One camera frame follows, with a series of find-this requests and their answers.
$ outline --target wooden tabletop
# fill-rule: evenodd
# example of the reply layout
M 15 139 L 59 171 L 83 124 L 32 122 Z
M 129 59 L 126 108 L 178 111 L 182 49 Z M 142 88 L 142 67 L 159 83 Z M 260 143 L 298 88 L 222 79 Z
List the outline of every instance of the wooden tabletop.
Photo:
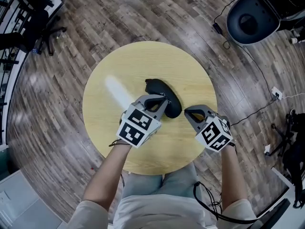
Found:
M 119 119 L 129 104 L 145 92 L 145 79 L 165 81 L 178 96 L 182 109 L 206 104 L 217 111 L 215 91 L 205 70 L 183 50 L 161 42 L 136 42 L 107 55 L 92 72 L 83 96 L 88 135 L 103 156 L 111 150 Z M 132 148 L 124 170 L 158 175 L 184 167 L 204 147 L 184 117 L 163 115 L 159 131 L 140 148 Z

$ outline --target bracelet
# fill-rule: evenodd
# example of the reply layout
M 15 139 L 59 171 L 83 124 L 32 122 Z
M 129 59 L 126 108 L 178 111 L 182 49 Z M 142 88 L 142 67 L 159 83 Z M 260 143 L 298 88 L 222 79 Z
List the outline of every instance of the bracelet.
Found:
M 121 141 L 122 139 L 117 139 L 117 140 L 114 140 L 110 145 L 109 147 L 112 147 L 112 146 L 115 146 L 115 145 L 130 145 L 129 143 L 117 143 L 118 141 Z
M 235 145 L 235 143 L 230 142 L 230 143 L 228 143 L 228 145 L 230 145 L 230 146 L 232 146 L 232 147 L 235 148 L 235 152 L 236 152 L 236 155 L 237 155 L 237 150 L 236 150 L 236 145 Z

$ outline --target wooden floor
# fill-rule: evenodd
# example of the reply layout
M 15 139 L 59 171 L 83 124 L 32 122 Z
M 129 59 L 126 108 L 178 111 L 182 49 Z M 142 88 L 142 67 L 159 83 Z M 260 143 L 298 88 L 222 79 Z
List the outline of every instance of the wooden floor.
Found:
M 232 123 L 270 102 L 262 74 L 236 45 L 212 29 L 213 18 L 230 0 L 65 0 L 62 20 L 68 27 L 54 39 L 55 54 L 30 54 L 11 102 L 8 144 L 16 162 L 41 198 L 65 221 L 79 203 L 86 184 L 102 162 L 86 133 L 81 111 L 86 82 L 107 54 L 131 42 L 160 41 L 192 55 L 213 82 L 220 114 Z M 225 28 L 225 15 L 218 19 Z M 270 88 L 284 95 L 305 91 L 305 44 L 291 45 L 288 32 L 273 34 L 247 50 L 262 68 Z M 270 169 L 281 160 L 264 156 L 284 128 L 290 108 L 305 109 L 305 97 L 277 101 L 232 127 L 249 200 L 255 213 L 285 189 Z M 204 151 L 196 160 L 200 179 L 221 191 L 221 157 Z

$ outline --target forearm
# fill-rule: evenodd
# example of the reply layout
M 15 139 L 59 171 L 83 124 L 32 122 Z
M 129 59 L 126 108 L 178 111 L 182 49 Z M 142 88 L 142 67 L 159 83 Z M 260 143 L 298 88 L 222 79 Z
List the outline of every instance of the forearm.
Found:
M 129 145 L 115 145 L 102 165 L 87 185 L 83 200 L 90 200 L 101 205 L 107 211 L 114 199 L 120 176 L 127 155 L 131 149 Z
M 226 146 L 221 151 L 222 159 L 222 200 L 225 210 L 230 204 L 247 199 L 246 184 L 240 170 L 235 148 Z

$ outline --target shirt sleeve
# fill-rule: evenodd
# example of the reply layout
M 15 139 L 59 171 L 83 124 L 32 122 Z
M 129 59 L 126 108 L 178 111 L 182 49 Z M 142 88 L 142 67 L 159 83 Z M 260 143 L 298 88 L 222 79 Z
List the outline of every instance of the shirt sleeve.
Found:
M 256 219 L 251 204 L 247 199 L 234 202 L 224 210 L 223 215 L 240 220 Z M 251 224 L 236 224 L 222 219 L 219 219 L 216 223 L 218 229 L 246 229 L 250 226 Z
M 108 212 L 92 201 L 82 201 L 70 219 L 67 229 L 107 229 Z

